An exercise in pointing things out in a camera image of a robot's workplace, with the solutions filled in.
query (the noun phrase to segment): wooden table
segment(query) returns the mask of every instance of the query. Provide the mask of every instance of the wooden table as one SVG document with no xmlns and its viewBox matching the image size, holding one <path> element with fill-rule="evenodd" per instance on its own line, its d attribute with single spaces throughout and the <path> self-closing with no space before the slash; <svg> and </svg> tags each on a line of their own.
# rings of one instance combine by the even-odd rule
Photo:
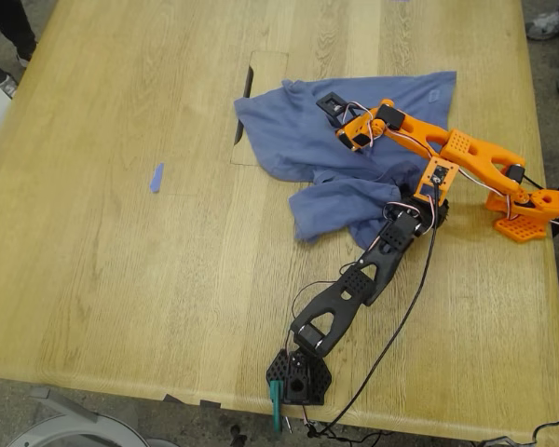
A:
<svg viewBox="0 0 559 447">
<path fill-rule="evenodd" d="M 271 412 L 264 374 L 295 292 L 361 251 L 346 232 L 296 242 L 287 198 L 305 185 L 234 147 L 249 63 L 259 90 L 456 70 L 450 126 L 543 181 L 519 1 L 61 0 L 0 131 L 0 377 Z M 494 231 L 462 178 L 450 199 L 425 290 L 343 422 L 526 442 L 559 419 L 552 242 Z M 428 243 L 328 357 L 312 418 L 358 388 Z M 559 444 L 559 427 L 541 435 Z"/>
</svg>

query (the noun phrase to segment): concrete floor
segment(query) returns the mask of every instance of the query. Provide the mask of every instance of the concrete floor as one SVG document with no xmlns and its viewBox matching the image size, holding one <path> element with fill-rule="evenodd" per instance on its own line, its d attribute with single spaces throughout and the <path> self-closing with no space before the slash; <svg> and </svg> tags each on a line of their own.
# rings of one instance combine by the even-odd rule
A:
<svg viewBox="0 0 559 447">
<path fill-rule="evenodd" d="M 54 3 L 55 0 L 23 0 L 38 37 Z M 555 9 L 558 0 L 523 0 L 523 5 L 525 16 L 529 19 L 539 12 Z M 559 184 L 559 94 L 555 88 L 555 80 L 559 75 L 559 39 L 542 43 L 531 42 L 529 48 L 546 179 L 549 186 L 556 187 Z M 15 60 L 15 50 L 1 34 L 0 63 L 3 69 L 20 79 L 22 69 Z M 555 240 L 555 252 L 559 274 L 559 237 Z M 51 414 L 49 410 L 26 397 L 30 387 L 28 384 L 0 380 L 0 446 L 8 445 L 17 434 Z M 136 400 L 70 389 L 62 389 L 60 392 L 92 411 L 118 416 L 123 420 L 127 420 L 130 414 L 134 414 L 132 417 L 138 420 L 139 431 L 146 437 L 171 440 L 182 447 L 229 445 L 231 441 L 229 430 L 234 424 L 239 424 L 242 432 L 249 437 L 248 445 L 263 447 L 335 445 L 334 441 L 309 440 L 304 427 L 295 420 L 293 421 L 294 434 L 284 433 L 279 438 L 271 430 L 269 416 L 178 403 Z M 338 435 L 352 439 L 359 439 L 371 432 L 355 427 L 339 427 L 336 431 Z M 466 441 L 400 433 L 383 438 L 379 445 L 470 446 Z"/>
</svg>

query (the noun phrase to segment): blue shirt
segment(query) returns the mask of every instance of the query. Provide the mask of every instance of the blue shirt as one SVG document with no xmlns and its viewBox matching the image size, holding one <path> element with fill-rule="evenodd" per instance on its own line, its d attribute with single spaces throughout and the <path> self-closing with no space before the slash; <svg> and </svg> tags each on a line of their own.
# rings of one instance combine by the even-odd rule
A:
<svg viewBox="0 0 559 447">
<path fill-rule="evenodd" d="M 263 169 L 278 179 L 312 184 L 289 198 L 296 237 L 316 236 L 347 226 L 367 248 L 385 223 L 386 202 L 400 187 L 416 189 L 427 160 L 387 137 L 352 152 L 334 134 L 316 101 L 330 91 L 345 101 L 376 107 L 384 98 L 423 121 L 447 128 L 455 72 L 423 76 L 363 77 L 282 82 L 282 87 L 234 102 Z"/>
</svg>

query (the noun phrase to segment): orange robotic arm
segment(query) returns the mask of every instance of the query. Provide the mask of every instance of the orange robotic arm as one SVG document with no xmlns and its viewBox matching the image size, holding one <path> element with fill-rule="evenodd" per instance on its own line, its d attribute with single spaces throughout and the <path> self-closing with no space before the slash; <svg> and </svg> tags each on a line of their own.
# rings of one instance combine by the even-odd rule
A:
<svg viewBox="0 0 559 447">
<path fill-rule="evenodd" d="M 334 94 L 321 99 L 318 105 L 333 118 L 344 114 L 341 99 Z M 363 110 L 335 132 L 337 138 L 352 151 L 381 135 L 390 137 L 405 148 L 429 160 L 416 189 L 417 198 L 427 200 L 426 191 L 432 188 L 435 173 L 440 179 L 440 204 L 451 186 L 458 169 L 467 169 L 491 190 L 486 200 L 489 210 L 502 211 L 506 216 L 495 221 L 495 228 L 518 242 L 544 237 L 546 226 L 559 218 L 559 190 L 540 189 L 528 192 L 522 186 L 525 160 L 507 149 L 472 138 L 457 129 L 445 130 L 409 116 L 393 107 L 391 100 L 383 100 L 378 107 Z M 440 147 L 437 152 L 430 143 Z M 461 173 L 470 177 L 464 170 Z"/>
</svg>

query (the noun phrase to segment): teal clip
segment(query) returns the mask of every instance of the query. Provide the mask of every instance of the teal clip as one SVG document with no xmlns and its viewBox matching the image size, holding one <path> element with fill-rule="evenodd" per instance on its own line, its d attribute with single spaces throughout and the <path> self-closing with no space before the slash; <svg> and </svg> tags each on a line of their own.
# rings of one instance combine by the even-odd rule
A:
<svg viewBox="0 0 559 447">
<path fill-rule="evenodd" d="M 272 380 L 269 394 L 273 403 L 273 431 L 281 432 L 281 398 L 283 396 L 283 380 Z"/>
</svg>

